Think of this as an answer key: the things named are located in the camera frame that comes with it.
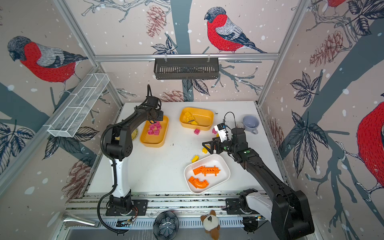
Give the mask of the orange long studded lego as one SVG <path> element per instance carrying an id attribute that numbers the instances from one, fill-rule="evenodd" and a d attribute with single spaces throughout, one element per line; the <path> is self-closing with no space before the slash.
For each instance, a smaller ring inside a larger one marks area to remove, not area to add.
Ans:
<path id="1" fill-rule="evenodd" d="M 209 175 L 209 174 L 214 174 L 215 176 L 217 176 L 220 171 L 221 170 L 216 166 L 213 166 L 213 167 L 201 166 L 201 167 L 194 169 L 193 173 L 195 176 L 198 174 L 203 174 L 204 176 Z"/>

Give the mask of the small yellow lego brick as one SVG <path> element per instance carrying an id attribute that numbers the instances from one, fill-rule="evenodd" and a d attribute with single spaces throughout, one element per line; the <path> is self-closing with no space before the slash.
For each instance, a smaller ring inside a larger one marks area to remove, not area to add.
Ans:
<path id="1" fill-rule="evenodd" d="M 193 159 L 191 160 L 192 163 L 195 163 L 199 160 L 199 156 L 194 156 Z"/>

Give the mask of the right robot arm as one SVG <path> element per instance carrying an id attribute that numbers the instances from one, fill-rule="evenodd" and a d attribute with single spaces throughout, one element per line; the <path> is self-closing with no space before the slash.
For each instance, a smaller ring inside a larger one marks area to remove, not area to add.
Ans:
<path id="1" fill-rule="evenodd" d="M 226 152 L 266 192 L 267 197 L 263 197 L 257 190 L 243 191 L 243 197 L 239 199 L 243 211 L 261 214 L 271 223 L 280 240 L 296 240 L 314 233 L 306 195 L 302 191 L 294 191 L 267 167 L 260 155 L 248 146 L 243 128 L 233 128 L 230 139 L 215 137 L 202 145 L 210 154 Z"/>

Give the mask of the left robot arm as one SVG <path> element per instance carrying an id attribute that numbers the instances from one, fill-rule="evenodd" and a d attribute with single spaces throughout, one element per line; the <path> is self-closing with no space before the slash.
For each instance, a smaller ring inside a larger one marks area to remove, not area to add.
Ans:
<path id="1" fill-rule="evenodd" d="M 124 164 L 133 151 L 132 133 L 142 123 L 150 122 L 155 124 L 164 118 L 161 109 L 162 102 L 153 96 L 150 85 L 147 85 L 146 99 L 138 106 L 134 107 L 134 112 L 125 120 L 108 125 L 101 137 L 101 150 L 111 163 L 113 171 L 113 187 L 104 198 L 108 197 L 106 205 L 106 216 L 127 216 L 134 211 L 137 215 L 139 211 L 135 209 L 132 202 L 131 187 L 128 184 L 128 174 L 124 171 Z"/>

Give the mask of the orange curved lego piece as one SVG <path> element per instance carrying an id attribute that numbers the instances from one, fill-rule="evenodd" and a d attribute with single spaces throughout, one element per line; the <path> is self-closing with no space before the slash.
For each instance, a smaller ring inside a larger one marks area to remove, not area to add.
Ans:
<path id="1" fill-rule="evenodd" d="M 200 181 L 198 178 L 190 177 L 188 182 L 196 189 L 206 189 L 209 186 L 207 180 Z"/>

